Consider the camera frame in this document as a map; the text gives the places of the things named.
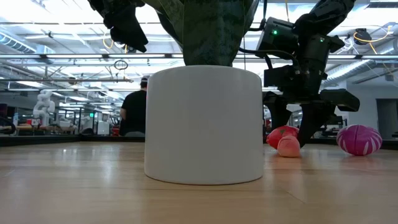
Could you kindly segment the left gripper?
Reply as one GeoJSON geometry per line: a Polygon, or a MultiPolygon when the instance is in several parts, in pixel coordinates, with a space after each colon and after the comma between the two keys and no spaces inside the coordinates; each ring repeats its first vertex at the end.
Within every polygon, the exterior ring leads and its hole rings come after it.
{"type": "Polygon", "coordinates": [[[88,0],[91,8],[103,19],[115,42],[126,44],[142,53],[149,43],[137,18],[136,8],[143,7],[142,0],[88,0]]]}

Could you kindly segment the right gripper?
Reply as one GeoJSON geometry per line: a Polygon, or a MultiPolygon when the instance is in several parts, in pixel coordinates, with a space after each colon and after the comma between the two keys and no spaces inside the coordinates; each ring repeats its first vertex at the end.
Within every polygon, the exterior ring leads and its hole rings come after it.
{"type": "Polygon", "coordinates": [[[335,106],[341,111],[357,112],[360,100],[343,89],[321,90],[321,82],[327,77],[325,65],[314,60],[304,60],[303,68],[285,65],[264,71],[263,85],[276,87],[283,101],[268,102],[272,129],[285,126],[292,114],[287,103],[302,104],[302,122],[297,135],[300,147],[328,120],[335,116],[335,106]]]}

